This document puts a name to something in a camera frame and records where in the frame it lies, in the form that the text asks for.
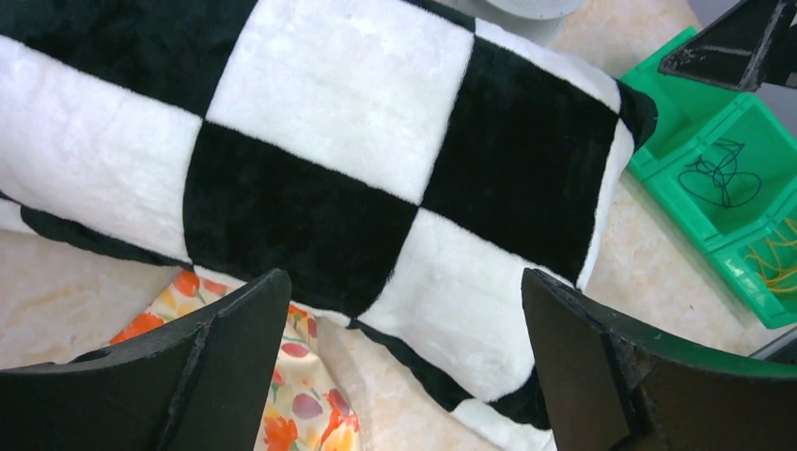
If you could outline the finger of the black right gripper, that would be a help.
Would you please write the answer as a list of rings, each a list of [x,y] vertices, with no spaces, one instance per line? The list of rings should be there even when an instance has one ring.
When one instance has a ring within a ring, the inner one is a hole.
[[[796,87],[796,0],[740,1],[660,62],[659,72],[737,92]]]

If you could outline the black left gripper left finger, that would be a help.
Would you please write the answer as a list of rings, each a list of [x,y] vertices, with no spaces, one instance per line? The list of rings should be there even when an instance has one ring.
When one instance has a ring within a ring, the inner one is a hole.
[[[291,296],[274,270],[65,364],[1,373],[5,450],[250,450]]]

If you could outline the grey plastic cable spool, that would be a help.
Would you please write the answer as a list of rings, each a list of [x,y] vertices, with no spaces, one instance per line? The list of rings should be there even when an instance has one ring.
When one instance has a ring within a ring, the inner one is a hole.
[[[442,4],[547,45],[584,0],[443,0]]]

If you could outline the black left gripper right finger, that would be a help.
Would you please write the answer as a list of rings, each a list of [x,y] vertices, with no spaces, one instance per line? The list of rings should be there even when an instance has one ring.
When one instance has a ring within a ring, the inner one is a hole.
[[[534,399],[560,450],[792,450],[796,368],[670,334],[525,270]]]

